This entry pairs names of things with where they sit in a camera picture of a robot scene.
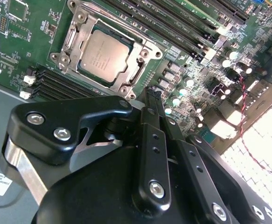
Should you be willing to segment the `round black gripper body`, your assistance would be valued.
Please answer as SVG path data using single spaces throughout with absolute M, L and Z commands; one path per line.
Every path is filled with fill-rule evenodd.
M 169 119 L 144 123 L 136 146 L 114 150 L 59 180 L 34 224 L 208 224 L 210 198 L 196 148 Z

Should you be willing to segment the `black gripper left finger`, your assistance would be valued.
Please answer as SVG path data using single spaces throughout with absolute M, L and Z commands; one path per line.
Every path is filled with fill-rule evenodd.
M 171 204 L 160 92 L 146 87 L 135 103 L 120 96 L 78 98 L 16 106 L 8 121 L 8 161 L 37 203 L 70 174 L 70 164 L 96 147 L 136 148 L 132 199 L 143 212 Z

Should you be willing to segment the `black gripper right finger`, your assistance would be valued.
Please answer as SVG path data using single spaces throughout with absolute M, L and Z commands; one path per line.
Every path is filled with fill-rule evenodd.
M 162 116 L 168 155 L 176 161 L 179 199 L 193 224 L 272 224 L 272 207 L 224 162 L 202 137 L 184 137 L 167 117 L 161 92 L 153 91 Z

